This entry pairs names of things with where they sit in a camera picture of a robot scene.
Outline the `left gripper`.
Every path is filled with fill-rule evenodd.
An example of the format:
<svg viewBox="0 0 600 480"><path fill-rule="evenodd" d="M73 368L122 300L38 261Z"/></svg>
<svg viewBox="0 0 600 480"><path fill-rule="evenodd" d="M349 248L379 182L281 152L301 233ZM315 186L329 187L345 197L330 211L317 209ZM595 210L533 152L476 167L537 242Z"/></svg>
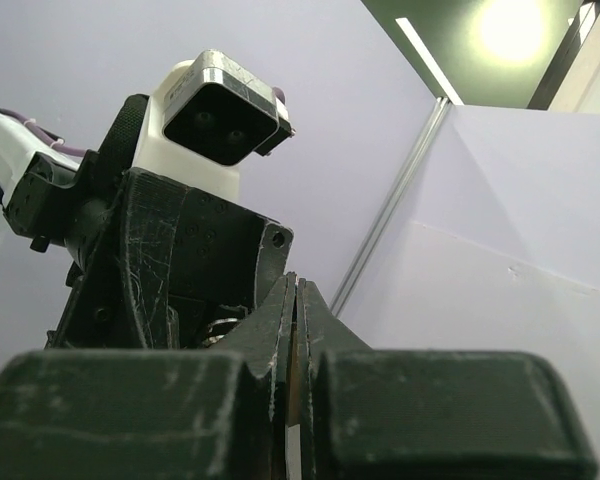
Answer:
<svg viewBox="0 0 600 480"><path fill-rule="evenodd" d="M146 170L125 174L96 230L49 348L197 349L203 328L241 322L285 272L291 229Z"/></svg>

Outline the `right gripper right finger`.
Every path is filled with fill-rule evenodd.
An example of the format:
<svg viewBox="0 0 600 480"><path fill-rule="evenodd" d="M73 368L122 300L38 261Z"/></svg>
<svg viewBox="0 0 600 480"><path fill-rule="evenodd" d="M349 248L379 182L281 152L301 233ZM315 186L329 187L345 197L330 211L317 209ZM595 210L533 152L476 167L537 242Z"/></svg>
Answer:
<svg viewBox="0 0 600 480"><path fill-rule="evenodd" d="M569 391L515 351L374 350L296 287L301 472L306 479L594 479Z"/></svg>

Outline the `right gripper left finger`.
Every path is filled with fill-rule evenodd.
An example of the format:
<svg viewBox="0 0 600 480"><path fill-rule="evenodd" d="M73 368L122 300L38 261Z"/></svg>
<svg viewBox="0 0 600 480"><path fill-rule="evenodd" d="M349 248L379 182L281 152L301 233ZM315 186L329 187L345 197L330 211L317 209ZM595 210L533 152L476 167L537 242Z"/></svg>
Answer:
<svg viewBox="0 0 600 480"><path fill-rule="evenodd" d="M296 277L210 348L49 349L0 372L0 479L284 479Z"/></svg>

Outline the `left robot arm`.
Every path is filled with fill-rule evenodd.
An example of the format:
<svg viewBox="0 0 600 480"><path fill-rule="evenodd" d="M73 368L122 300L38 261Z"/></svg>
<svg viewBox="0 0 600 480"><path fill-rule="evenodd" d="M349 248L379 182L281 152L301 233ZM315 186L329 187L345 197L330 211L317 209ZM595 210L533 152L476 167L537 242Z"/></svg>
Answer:
<svg viewBox="0 0 600 480"><path fill-rule="evenodd" d="M132 163L148 98L128 97L76 170L35 153L4 214L35 251L66 248L51 348L196 349L264 301L293 240L278 222Z"/></svg>

